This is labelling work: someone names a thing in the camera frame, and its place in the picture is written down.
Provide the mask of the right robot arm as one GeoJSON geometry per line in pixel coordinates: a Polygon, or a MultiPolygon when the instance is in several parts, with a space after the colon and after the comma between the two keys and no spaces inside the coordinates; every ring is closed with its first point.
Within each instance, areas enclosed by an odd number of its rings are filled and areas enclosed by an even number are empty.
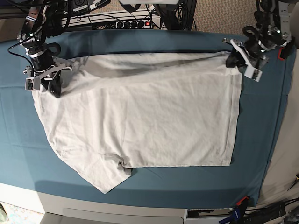
{"type": "Polygon", "coordinates": [[[23,71],[27,75],[25,89],[38,91],[41,87],[56,98],[61,96],[61,72],[70,70],[57,56],[61,52],[58,43],[47,44],[47,38],[61,35],[69,26],[72,3],[70,0],[31,0],[29,3],[10,1],[16,7],[29,8],[28,15],[14,46],[25,48],[24,59],[28,65],[23,71]]]}

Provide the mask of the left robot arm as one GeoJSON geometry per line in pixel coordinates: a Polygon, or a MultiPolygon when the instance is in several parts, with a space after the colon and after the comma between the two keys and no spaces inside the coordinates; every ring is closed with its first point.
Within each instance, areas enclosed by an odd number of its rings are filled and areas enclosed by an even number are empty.
{"type": "Polygon", "coordinates": [[[295,43],[295,37],[290,29],[288,7],[297,2],[297,0],[257,0],[254,12],[256,27],[245,26],[242,29],[248,38],[247,41],[223,39],[223,42],[233,47],[226,59],[226,67],[245,68],[244,75],[258,82],[262,75],[262,67],[269,61],[266,52],[279,48],[278,58],[285,60],[295,43]]]}

